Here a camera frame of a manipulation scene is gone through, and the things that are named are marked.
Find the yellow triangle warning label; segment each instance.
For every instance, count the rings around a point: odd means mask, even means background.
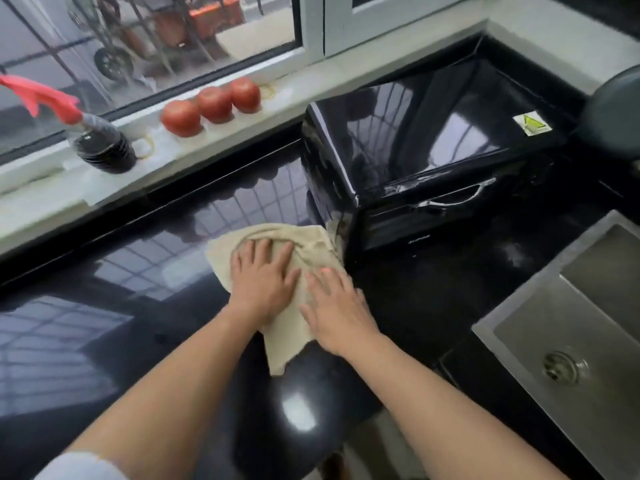
[[[537,111],[518,114],[513,120],[522,128],[527,136],[535,136],[540,133],[551,131],[551,126],[542,119]]]

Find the gray round object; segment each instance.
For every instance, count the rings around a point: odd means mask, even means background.
[[[640,66],[598,88],[582,112],[577,134],[613,157],[640,159]]]

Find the hand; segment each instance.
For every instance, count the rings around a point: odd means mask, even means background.
[[[300,312],[324,350],[344,357],[354,342],[380,333],[364,293],[347,274],[325,268],[305,277],[315,303],[300,305]]]
[[[270,239],[247,241],[231,255],[233,282],[228,307],[247,317],[255,330],[270,323],[291,302],[300,269],[287,273],[293,243],[288,242],[271,262]]]

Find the appliance top surface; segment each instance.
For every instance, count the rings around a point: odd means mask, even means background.
[[[553,128],[553,114],[541,106],[489,63],[470,61],[325,99],[313,112],[351,186],[364,191],[559,137],[558,130],[528,136],[513,119],[537,110]]]

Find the wheel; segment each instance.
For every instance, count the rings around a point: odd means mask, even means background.
[[[99,48],[93,55],[93,62],[100,73],[110,80],[124,80],[133,74],[133,60],[129,53],[120,47],[112,50]]]

